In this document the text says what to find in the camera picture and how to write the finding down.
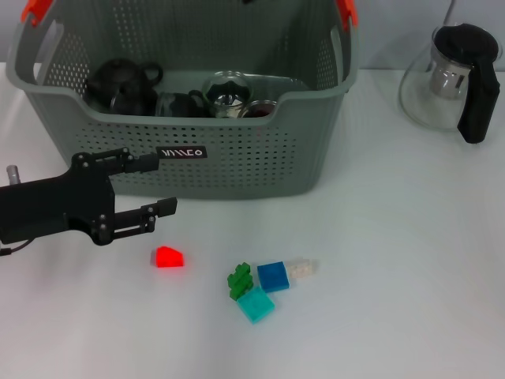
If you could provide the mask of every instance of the black kettle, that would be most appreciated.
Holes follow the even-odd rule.
[[[148,70],[156,70],[157,76],[149,79]],[[86,85],[88,97],[114,113],[153,115],[158,96],[152,87],[162,79],[163,68],[156,63],[137,65],[128,59],[113,59],[103,64]]]

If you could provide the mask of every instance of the white tabletop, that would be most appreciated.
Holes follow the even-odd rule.
[[[360,72],[306,195],[181,199],[154,234],[99,248],[67,232],[0,258],[0,378],[503,378],[505,96],[469,146],[408,121],[401,76]],[[0,115],[0,167],[25,182],[66,171],[3,74]],[[161,245],[187,265],[151,266]],[[295,257],[315,275],[251,325],[227,275]]]

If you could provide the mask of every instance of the black teapot handle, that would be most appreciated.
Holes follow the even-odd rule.
[[[489,58],[478,58],[468,76],[468,93],[458,130],[469,144],[486,138],[499,95],[499,82]]]
[[[144,72],[149,71],[149,70],[158,71],[158,75],[154,79],[149,79],[148,83],[151,87],[154,87],[163,79],[163,68],[158,63],[154,63],[154,62],[143,63],[142,65],[140,65],[140,69]]]

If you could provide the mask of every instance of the orange basket handle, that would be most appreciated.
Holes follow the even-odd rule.
[[[46,16],[52,4],[53,0],[28,0],[28,4],[21,14],[21,22],[25,22],[28,14],[33,13],[35,17],[32,20],[32,25],[37,26],[44,16]]]
[[[342,18],[344,30],[349,30],[349,16],[353,20],[353,26],[357,27],[357,11],[354,0],[336,0],[336,2],[340,11],[340,17]]]

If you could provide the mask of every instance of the basket label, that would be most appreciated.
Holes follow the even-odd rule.
[[[157,147],[160,159],[203,159],[207,158],[205,146],[171,146]]]

